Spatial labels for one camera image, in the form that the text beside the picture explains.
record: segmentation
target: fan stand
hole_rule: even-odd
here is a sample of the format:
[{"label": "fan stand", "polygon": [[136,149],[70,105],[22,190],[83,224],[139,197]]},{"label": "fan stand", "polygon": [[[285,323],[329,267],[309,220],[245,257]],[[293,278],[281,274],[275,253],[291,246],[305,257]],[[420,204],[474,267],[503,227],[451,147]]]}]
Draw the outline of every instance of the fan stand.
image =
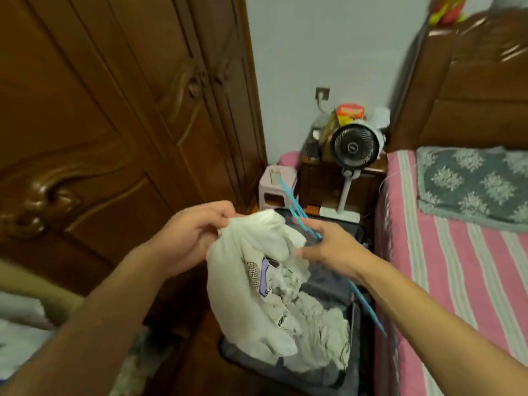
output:
[{"label": "fan stand", "polygon": [[319,210],[319,215],[331,218],[331,219],[340,219],[341,221],[353,222],[358,224],[361,220],[361,215],[355,211],[346,211],[345,204],[347,203],[348,191],[350,190],[350,184],[354,179],[357,179],[360,176],[361,171],[349,171],[347,169],[343,170],[343,176],[345,177],[345,184],[343,185],[343,190],[341,191],[341,197],[339,199],[339,205],[337,209],[329,207],[321,207]]}]

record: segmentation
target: wooden wardrobe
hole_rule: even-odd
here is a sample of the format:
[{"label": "wooden wardrobe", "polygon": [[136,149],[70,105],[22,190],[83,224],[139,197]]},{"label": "wooden wardrobe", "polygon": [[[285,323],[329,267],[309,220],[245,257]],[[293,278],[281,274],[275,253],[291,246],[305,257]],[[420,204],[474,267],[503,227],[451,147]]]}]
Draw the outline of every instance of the wooden wardrobe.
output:
[{"label": "wooden wardrobe", "polygon": [[[0,0],[0,44],[0,258],[86,295],[178,210],[253,202],[244,0]],[[151,316],[183,328],[206,275],[166,284]]]}]

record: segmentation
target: clothing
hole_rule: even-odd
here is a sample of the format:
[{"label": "clothing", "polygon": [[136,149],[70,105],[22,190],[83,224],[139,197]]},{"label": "clothing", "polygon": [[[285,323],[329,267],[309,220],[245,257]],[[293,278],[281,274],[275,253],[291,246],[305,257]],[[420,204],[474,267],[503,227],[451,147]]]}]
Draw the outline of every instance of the clothing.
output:
[{"label": "clothing", "polygon": [[348,322],[299,292],[310,273],[295,250],[305,243],[273,210],[230,219],[207,254],[211,309],[226,339],[252,358],[275,365],[288,357],[297,372],[330,361],[344,368]]}]

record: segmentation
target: wooden nightstand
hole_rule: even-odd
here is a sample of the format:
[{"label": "wooden nightstand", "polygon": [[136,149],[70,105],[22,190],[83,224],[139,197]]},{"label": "wooden nightstand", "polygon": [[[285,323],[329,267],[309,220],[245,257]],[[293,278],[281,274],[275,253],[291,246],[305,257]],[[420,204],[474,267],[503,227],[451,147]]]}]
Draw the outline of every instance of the wooden nightstand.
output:
[{"label": "wooden nightstand", "polygon": [[[372,165],[363,168],[358,179],[352,181],[346,200],[346,209],[361,215],[370,214],[378,200],[378,191],[387,174],[387,156],[383,155]],[[336,208],[345,179],[336,163],[310,160],[306,147],[301,152],[299,174],[299,203]]]}]

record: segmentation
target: striped bedsheet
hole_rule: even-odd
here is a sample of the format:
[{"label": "striped bedsheet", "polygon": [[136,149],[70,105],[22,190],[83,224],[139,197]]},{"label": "striped bedsheet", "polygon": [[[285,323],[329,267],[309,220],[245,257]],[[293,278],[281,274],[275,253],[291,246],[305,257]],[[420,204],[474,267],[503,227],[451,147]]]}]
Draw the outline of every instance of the striped bedsheet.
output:
[{"label": "striped bedsheet", "polygon": [[[376,253],[528,365],[528,234],[422,213],[414,152],[393,152],[388,159],[376,210]],[[376,334],[377,395],[441,395],[409,343],[382,319],[389,334]]]}]

